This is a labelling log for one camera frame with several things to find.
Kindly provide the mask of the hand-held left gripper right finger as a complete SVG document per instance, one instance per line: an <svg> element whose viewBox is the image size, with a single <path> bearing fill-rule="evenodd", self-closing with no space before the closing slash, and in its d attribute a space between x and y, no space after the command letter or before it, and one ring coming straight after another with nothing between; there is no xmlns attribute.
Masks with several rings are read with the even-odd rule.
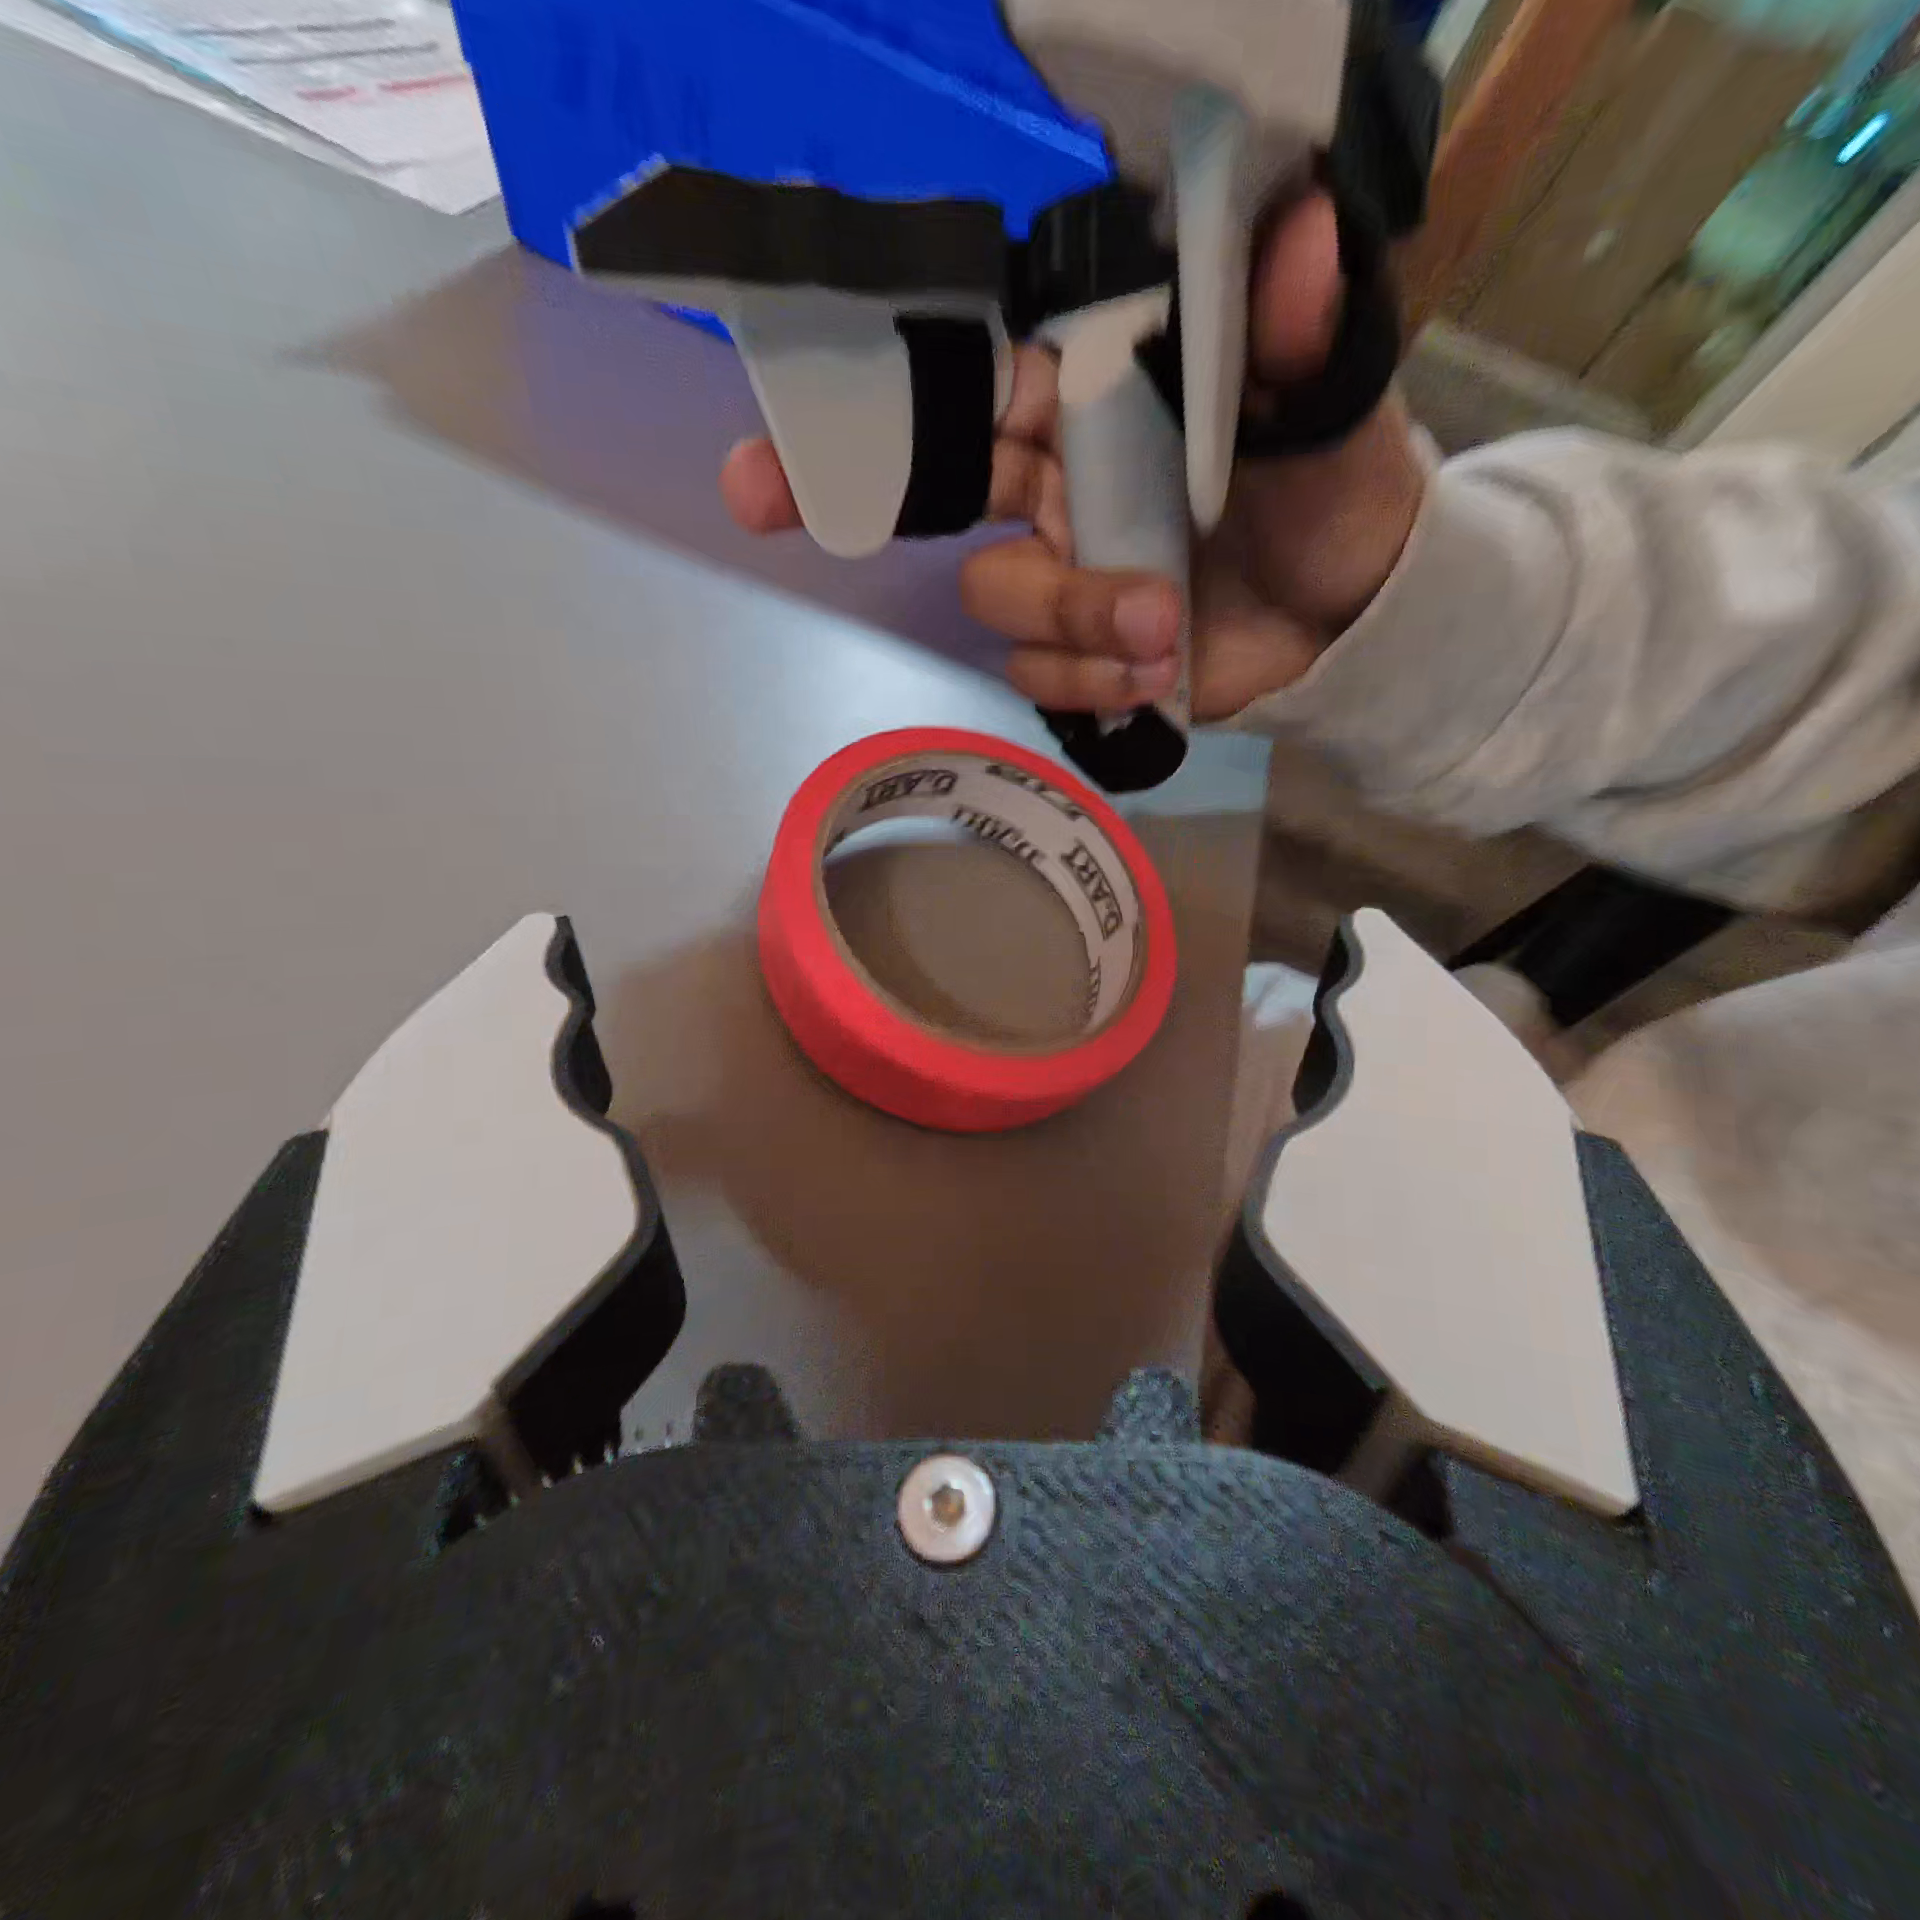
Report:
<svg viewBox="0 0 1920 1920"><path fill-rule="evenodd" d="M1254 1447L1388 1506L1440 1455L1629 1516L1576 1125L1544 1067L1364 908L1334 932L1289 1098L1216 1271Z"/></svg>

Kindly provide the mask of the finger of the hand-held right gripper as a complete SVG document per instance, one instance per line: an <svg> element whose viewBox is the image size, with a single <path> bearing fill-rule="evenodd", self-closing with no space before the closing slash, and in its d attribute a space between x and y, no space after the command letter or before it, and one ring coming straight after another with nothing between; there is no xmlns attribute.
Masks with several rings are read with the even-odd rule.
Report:
<svg viewBox="0 0 1920 1920"><path fill-rule="evenodd" d="M747 291L727 326L806 535L838 559L985 518L1000 313L828 291Z"/></svg>
<svg viewBox="0 0 1920 1920"><path fill-rule="evenodd" d="M983 198L863 198L660 159L584 207L576 271L836 294L995 294L1008 234Z"/></svg>

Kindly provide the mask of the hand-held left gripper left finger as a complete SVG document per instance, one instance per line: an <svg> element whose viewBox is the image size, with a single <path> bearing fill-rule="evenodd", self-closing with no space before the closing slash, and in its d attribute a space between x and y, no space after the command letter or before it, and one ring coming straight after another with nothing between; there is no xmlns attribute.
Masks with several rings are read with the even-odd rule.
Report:
<svg viewBox="0 0 1920 1920"><path fill-rule="evenodd" d="M572 921L536 913L337 1095L257 1509L287 1516L465 1445L509 1489L612 1459L685 1289L592 1020Z"/></svg>

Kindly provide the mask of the red tape roll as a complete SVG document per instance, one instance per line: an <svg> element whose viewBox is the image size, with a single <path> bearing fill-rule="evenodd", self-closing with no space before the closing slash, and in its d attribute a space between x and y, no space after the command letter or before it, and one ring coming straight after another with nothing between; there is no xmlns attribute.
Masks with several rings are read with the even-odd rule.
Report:
<svg viewBox="0 0 1920 1920"><path fill-rule="evenodd" d="M1056 1046L989 1046L910 1013L853 955L825 861L899 821L957 827L1062 901L1086 950L1084 1022ZM1159 1035L1180 979L1166 885L1110 803L1056 759L967 730L893 730L825 759L792 793L757 903L758 973L823 1076L918 1127L985 1135L1068 1114Z"/></svg>

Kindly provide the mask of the person's right forearm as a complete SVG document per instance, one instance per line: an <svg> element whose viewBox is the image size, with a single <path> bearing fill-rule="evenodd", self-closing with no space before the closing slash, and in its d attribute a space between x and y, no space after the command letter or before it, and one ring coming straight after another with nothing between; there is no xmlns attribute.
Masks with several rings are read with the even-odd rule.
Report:
<svg viewBox="0 0 1920 1920"><path fill-rule="evenodd" d="M1429 465L1372 606L1240 723L1366 803L1916 925L1916 471L1540 433Z"/></svg>

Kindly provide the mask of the grey desk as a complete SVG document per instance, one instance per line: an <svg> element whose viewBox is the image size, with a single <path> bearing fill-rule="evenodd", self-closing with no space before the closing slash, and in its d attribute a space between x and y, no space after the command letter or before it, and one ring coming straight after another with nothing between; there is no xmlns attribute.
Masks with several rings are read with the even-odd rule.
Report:
<svg viewBox="0 0 1920 1920"><path fill-rule="evenodd" d="M945 1138L788 1044L751 908L860 735L1045 747L961 549L729 525L716 339L4 33L4 1537L287 1138L572 917L687 1322L817 1434L1079 1435L1196 1370L1264 749L1133 811L1181 977L1070 1115Z"/></svg>

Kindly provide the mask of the person's right hand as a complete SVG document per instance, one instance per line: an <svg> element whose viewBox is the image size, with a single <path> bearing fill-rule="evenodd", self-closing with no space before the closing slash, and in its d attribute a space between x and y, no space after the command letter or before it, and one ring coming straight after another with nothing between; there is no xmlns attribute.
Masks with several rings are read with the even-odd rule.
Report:
<svg viewBox="0 0 1920 1920"><path fill-rule="evenodd" d="M965 612L1008 643L1005 678L1036 706L1105 714L1173 691L1188 637L1196 723L1224 723L1299 682L1379 597L1422 513L1429 460L1384 395L1341 443L1240 465L1213 535L1190 554L1197 606L1142 572L1079 566L1057 458L1056 362L1015 358L992 458L989 522L1021 535L968 554Z"/></svg>

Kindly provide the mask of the blue plastic bin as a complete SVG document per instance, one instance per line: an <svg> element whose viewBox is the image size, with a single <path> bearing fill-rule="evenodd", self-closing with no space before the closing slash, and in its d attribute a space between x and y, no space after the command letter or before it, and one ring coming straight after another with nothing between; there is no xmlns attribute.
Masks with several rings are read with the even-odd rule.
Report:
<svg viewBox="0 0 1920 1920"><path fill-rule="evenodd" d="M1099 130L998 5L454 3L513 242L576 275L569 229L654 163L877 202L998 205L1008 242L1112 179Z"/></svg>

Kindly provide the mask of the printed paper sheet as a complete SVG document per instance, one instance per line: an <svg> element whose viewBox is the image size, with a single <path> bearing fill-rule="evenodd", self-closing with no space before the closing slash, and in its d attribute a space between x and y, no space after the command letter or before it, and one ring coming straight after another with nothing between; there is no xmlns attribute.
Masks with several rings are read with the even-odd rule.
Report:
<svg viewBox="0 0 1920 1920"><path fill-rule="evenodd" d="M4 28L431 210L497 198L451 5L24 3Z"/></svg>

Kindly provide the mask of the wooden cabinet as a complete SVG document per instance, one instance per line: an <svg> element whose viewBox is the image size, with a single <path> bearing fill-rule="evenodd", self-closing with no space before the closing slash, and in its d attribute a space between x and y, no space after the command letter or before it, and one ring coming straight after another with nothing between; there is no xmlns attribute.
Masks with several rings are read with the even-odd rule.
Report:
<svg viewBox="0 0 1920 1920"><path fill-rule="evenodd" d="M1843 55L1852 5L1635 5L1435 318L1672 427L1753 339L1711 215Z"/></svg>

